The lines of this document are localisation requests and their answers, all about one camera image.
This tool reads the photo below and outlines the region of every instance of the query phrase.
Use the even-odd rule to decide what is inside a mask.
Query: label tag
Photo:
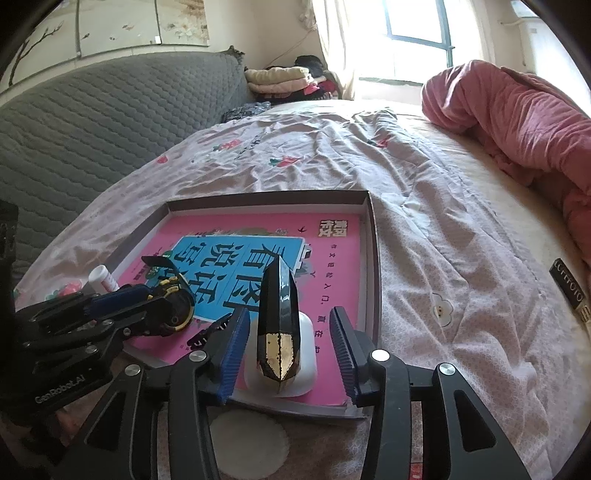
[[[591,310],[587,304],[587,297],[583,289],[576,281],[574,275],[564,264],[561,258],[557,258],[550,269],[550,275],[556,281],[564,295],[568,299],[570,306],[577,312],[584,323],[591,320]]]

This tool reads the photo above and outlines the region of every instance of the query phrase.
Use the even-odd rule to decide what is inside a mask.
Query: tree branch painting
[[[39,45],[47,37],[51,37],[56,32],[60,31],[60,29],[63,27],[63,25],[64,25],[64,21],[62,20],[60,22],[60,24],[56,28],[54,28],[52,31],[49,31],[49,27],[47,27],[45,29],[45,31],[43,32],[43,35],[41,36],[41,38],[39,40],[37,40],[35,43],[33,43],[27,51],[25,51],[25,50],[27,49],[27,46],[29,45],[29,42],[31,41],[31,37],[29,37],[28,39],[25,40],[25,42],[21,46],[21,49],[18,51],[17,58],[14,61],[14,65],[12,66],[12,70],[10,72],[10,78],[8,79],[8,86],[9,87],[11,87],[13,84],[14,73],[17,71],[18,64],[21,62],[21,60],[23,58],[25,58],[27,55],[29,55],[31,53],[31,50],[34,49],[37,45]]]

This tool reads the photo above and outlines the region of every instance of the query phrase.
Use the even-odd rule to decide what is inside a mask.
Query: bed
[[[272,158],[289,161],[279,167]],[[108,188],[60,233],[19,283],[17,307],[84,278],[166,200],[287,188],[372,193],[382,345],[410,364],[460,366],[532,477],[552,478],[591,420],[591,348],[548,269],[560,257],[586,286],[583,263],[550,205],[418,108],[301,102],[196,132]],[[434,293],[453,302],[453,330],[433,319]],[[70,412],[83,417],[91,407],[78,402]],[[367,423],[278,421],[291,447],[272,478],[359,474]],[[159,435],[166,478],[165,425]]]
[[[21,208],[15,278],[99,193],[252,101],[242,57],[122,57],[0,101],[0,197]]]

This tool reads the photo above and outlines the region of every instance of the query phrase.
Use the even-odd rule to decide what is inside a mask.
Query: robotic hand
[[[0,203],[0,411],[16,423],[32,424],[109,382],[109,366],[124,340],[184,328],[193,317],[194,297],[169,259],[143,257],[172,276],[154,289],[72,294],[15,313],[10,266],[17,216],[15,206]],[[297,302],[284,302],[284,309],[297,309]],[[291,317],[291,310],[282,314]],[[94,325],[80,329],[91,320]],[[128,366],[86,419],[53,478],[156,480],[157,416],[168,401],[173,480],[218,480],[207,406],[222,405],[232,395],[249,329],[248,310],[234,310],[200,332],[194,350],[174,365]],[[330,334],[347,395],[358,407],[372,407],[362,480],[408,480],[412,401],[423,409],[424,480],[530,479],[453,365],[406,365],[354,330],[341,307],[330,312]]]

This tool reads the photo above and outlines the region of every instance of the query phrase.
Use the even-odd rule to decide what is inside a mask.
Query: pink comforter
[[[475,137],[499,168],[562,211],[591,266],[591,120],[539,77],[474,60],[430,79],[423,113]]]

